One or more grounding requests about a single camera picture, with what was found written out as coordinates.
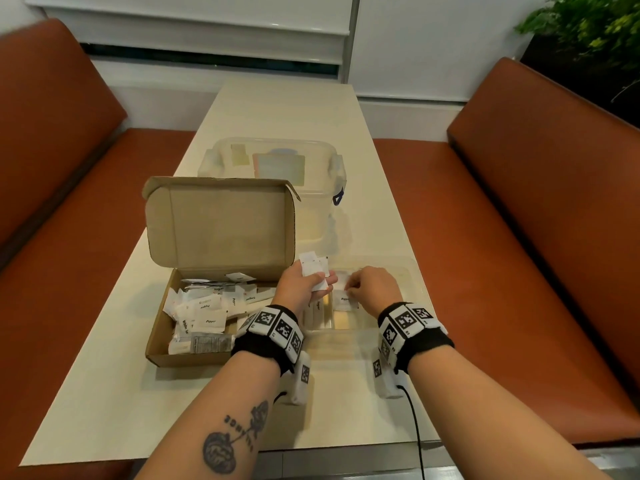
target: forearm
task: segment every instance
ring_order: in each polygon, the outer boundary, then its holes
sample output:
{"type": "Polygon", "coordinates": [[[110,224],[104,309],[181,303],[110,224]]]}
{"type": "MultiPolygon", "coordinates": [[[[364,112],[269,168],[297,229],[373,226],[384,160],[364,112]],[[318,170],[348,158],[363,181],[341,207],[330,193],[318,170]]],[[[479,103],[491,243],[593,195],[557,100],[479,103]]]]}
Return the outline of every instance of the forearm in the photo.
{"type": "Polygon", "coordinates": [[[233,355],[182,413],[137,476],[246,480],[280,382],[276,361],[233,355]]]}
{"type": "Polygon", "coordinates": [[[408,372],[465,478],[607,478],[453,348],[437,347],[415,355],[408,372]]]}

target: cardboard box lid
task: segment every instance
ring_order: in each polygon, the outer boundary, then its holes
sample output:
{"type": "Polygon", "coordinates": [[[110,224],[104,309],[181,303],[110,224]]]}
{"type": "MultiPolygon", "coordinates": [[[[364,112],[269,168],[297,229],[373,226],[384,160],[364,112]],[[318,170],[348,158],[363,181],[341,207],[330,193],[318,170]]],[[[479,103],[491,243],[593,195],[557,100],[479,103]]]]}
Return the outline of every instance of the cardboard box lid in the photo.
{"type": "Polygon", "coordinates": [[[151,259],[186,278],[277,281],[295,259],[300,197],[286,180],[151,177],[142,194],[151,259]]]}

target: open cardboard box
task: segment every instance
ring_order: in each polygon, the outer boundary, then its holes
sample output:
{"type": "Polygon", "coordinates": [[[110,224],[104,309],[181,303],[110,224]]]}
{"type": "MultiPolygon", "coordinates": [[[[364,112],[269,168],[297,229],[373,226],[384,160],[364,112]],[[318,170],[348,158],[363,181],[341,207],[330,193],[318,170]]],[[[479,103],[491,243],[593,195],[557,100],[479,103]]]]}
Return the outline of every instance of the open cardboard box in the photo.
{"type": "MultiPolygon", "coordinates": [[[[158,367],[221,365],[229,352],[169,355],[175,322],[164,313],[169,288],[183,278],[227,281],[240,272],[273,285],[295,260],[293,196],[286,180],[151,177],[144,186],[147,237],[153,261],[173,268],[145,355],[158,367]]],[[[236,332],[236,321],[225,333],[236,332]]]]}

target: person's left hand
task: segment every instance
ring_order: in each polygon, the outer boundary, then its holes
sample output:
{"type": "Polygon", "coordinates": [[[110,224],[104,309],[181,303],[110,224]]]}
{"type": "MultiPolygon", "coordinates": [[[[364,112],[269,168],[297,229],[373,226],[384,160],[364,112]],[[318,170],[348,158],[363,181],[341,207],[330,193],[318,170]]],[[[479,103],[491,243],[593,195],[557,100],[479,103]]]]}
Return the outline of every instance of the person's left hand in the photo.
{"type": "Polygon", "coordinates": [[[325,276],[324,273],[302,276],[302,264],[300,260],[297,260],[284,270],[278,282],[278,287],[276,288],[276,295],[271,300],[271,303],[273,305],[286,306],[295,313],[298,320],[300,320],[305,306],[307,306],[309,302],[317,301],[331,293],[333,290],[332,284],[337,281],[338,277],[333,271],[329,271],[329,276],[325,276]],[[322,291],[311,292],[311,288],[321,283],[323,279],[326,279],[329,288],[322,291]]]}

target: planter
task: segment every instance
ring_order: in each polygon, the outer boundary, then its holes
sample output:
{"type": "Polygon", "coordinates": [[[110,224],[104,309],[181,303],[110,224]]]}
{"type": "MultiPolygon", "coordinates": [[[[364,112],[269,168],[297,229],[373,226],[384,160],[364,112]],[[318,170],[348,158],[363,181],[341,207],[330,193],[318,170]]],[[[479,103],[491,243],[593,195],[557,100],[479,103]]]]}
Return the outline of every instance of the planter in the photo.
{"type": "Polygon", "coordinates": [[[640,128],[640,82],[631,85],[640,73],[612,68],[595,57],[578,57],[578,51],[561,48],[551,36],[534,36],[520,61],[640,128]]]}

